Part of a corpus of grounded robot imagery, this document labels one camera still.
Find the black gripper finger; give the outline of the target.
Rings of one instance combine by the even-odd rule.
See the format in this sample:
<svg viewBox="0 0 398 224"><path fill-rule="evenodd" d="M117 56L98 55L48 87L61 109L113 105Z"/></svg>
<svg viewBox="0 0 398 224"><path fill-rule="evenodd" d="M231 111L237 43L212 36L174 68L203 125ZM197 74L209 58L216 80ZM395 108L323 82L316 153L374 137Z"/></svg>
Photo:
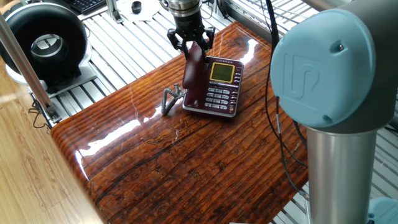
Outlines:
<svg viewBox="0 0 398 224"><path fill-rule="evenodd" d="M209 60L207 59L206 53L213 47L215 27L200 26L199 31L200 31L200 38L198 41L198 45L201 48L203 61L205 63L208 63Z"/></svg>
<svg viewBox="0 0 398 224"><path fill-rule="evenodd" d="M169 29L168 33L167 33L167 37L169 38L169 41L172 44L172 46L174 47L174 49L182 51L185 56L185 59L188 60L189 52L188 52L188 48L187 48L187 42L184 39L182 39L182 41L179 41L177 39L177 30Z"/></svg>

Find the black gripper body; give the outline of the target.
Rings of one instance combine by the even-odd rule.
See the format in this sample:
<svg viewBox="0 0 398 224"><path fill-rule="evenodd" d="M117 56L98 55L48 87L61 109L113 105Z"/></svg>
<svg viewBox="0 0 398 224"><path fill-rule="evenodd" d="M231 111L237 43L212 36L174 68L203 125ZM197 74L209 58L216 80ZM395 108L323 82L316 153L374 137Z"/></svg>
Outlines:
<svg viewBox="0 0 398 224"><path fill-rule="evenodd" d="M187 17L174 17L177 34L186 41L197 43L203 40L205 27L202 23L201 12Z"/></svg>

